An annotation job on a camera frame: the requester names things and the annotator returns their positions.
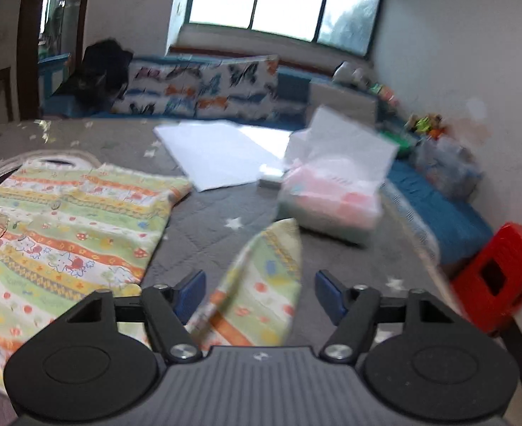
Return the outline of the grey cushion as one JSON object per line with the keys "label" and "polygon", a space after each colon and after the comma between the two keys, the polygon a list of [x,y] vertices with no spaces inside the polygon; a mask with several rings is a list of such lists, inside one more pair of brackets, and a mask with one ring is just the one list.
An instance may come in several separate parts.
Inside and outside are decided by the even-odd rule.
{"label": "grey cushion", "polygon": [[354,89],[344,88],[335,83],[312,80],[309,88],[309,102],[306,111],[306,124],[309,125],[319,106],[325,106],[373,127],[377,117],[377,99]]}

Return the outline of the small colourful plush toys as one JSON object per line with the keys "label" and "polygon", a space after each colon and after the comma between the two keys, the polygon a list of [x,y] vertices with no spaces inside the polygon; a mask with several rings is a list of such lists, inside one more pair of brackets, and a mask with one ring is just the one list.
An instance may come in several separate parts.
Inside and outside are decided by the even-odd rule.
{"label": "small colourful plush toys", "polygon": [[446,125],[443,124],[443,118],[439,114],[423,116],[411,114],[405,123],[405,129],[421,137],[431,137],[433,140],[437,140],[447,131]]}

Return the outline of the butterfly pillow right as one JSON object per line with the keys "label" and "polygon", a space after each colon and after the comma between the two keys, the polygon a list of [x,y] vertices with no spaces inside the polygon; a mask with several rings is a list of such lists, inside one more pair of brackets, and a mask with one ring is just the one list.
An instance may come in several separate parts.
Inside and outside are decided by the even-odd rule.
{"label": "butterfly pillow right", "polygon": [[242,58],[201,65],[197,118],[269,119],[277,98],[279,58]]}

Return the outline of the butterfly pillow left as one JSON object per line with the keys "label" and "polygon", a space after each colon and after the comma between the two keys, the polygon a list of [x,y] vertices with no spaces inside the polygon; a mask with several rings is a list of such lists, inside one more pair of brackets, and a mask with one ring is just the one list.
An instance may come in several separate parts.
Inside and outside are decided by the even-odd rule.
{"label": "butterfly pillow left", "polygon": [[195,62],[131,62],[126,91],[112,103],[111,112],[195,118],[203,68]]}

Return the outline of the small grey box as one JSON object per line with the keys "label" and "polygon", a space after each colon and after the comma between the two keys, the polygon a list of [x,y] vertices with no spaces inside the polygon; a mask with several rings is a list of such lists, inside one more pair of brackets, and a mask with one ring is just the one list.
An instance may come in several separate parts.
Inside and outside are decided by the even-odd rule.
{"label": "small grey box", "polygon": [[282,167],[262,164],[259,167],[258,185],[260,187],[269,187],[270,189],[279,190],[282,186],[285,174],[286,171]]}

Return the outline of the window with green frame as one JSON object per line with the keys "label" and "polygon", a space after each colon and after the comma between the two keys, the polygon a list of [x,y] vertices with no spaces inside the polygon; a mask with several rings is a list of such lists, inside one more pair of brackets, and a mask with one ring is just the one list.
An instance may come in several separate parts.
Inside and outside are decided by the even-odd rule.
{"label": "window with green frame", "polygon": [[185,21],[312,42],[365,57],[381,0],[188,0]]}

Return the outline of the pink tissue pack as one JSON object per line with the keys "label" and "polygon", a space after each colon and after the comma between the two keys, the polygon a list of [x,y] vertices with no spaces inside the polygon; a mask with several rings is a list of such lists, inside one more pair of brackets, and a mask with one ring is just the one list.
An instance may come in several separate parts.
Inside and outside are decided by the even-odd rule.
{"label": "pink tissue pack", "polygon": [[320,106],[308,128],[290,136],[276,217],[367,244],[383,216],[379,190],[398,151],[372,128]]}

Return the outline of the clear plastic storage box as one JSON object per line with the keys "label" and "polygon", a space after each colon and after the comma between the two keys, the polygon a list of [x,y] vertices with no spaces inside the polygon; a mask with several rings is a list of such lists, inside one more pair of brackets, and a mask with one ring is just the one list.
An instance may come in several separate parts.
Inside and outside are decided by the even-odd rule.
{"label": "clear plastic storage box", "polygon": [[452,200],[469,201],[483,178],[473,154],[451,137],[421,140],[413,164],[433,187]]}

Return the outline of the white paper sheet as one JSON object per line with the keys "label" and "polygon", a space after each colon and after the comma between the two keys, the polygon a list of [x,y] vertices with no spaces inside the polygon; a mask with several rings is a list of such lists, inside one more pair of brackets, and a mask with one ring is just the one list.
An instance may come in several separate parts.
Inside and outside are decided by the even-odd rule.
{"label": "white paper sheet", "polygon": [[198,191],[279,175],[291,133],[226,120],[161,124],[155,135]]}

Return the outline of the red plastic stool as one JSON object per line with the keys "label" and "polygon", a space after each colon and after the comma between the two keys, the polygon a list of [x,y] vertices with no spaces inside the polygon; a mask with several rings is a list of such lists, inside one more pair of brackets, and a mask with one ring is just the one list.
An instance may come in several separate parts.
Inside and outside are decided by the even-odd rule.
{"label": "red plastic stool", "polygon": [[522,225],[501,226],[450,286],[476,328],[500,332],[522,308]]}

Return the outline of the butterfly pillow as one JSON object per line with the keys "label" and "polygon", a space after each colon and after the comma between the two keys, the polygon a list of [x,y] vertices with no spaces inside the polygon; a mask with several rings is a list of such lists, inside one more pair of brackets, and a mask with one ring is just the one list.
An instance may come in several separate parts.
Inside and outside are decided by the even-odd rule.
{"label": "butterfly pillow", "polygon": [[111,112],[195,118],[203,68],[195,62],[131,62],[126,91],[112,103]]}
{"label": "butterfly pillow", "polygon": [[242,58],[201,65],[197,118],[269,119],[277,98],[279,58]]}

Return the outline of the colourful patterned child's garment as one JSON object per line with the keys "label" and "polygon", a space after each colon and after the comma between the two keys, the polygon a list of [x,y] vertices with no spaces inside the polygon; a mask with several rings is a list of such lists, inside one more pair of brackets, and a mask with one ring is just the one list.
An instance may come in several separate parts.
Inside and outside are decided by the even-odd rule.
{"label": "colourful patterned child's garment", "polygon": [[[27,162],[0,184],[0,389],[12,353],[96,289],[138,295],[183,177],[104,164]],[[283,219],[246,243],[189,332],[199,347],[280,345],[301,289],[298,225]]]}

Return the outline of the blue white small cabinet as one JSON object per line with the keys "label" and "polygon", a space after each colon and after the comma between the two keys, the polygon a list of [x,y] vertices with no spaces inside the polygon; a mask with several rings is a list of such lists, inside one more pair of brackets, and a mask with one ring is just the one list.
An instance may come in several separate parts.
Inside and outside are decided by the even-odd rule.
{"label": "blue white small cabinet", "polygon": [[71,54],[65,53],[39,60],[39,104],[43,105],[67,79],[70,59]]}

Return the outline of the green plastic bowl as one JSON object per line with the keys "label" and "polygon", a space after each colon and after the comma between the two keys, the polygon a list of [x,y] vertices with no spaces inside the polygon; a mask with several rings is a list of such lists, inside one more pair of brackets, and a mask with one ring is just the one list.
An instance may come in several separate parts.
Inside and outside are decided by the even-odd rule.
{"label": "green plastic bowl", "polygon": [[408,137],[403,137],[400,134],[393,133],[388,130],[380,130],[379,134],[385,137],[388,141],[393,142],[397,146],[396,157],[399,160],[409,159],[416,147],[414,141],[410,141]]}

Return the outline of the round induction cooktop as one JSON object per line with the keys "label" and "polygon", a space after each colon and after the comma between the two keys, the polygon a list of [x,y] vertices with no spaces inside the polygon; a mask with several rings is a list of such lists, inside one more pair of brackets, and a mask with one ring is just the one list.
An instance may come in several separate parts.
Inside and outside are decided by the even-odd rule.
{"label": "round induction cooktop", "polygon": [[0,160],[0,184],[17,171],[23,164],[59,164],[69,168],[97,168],[101,161],[81,150],[38,150],[30,151]]}

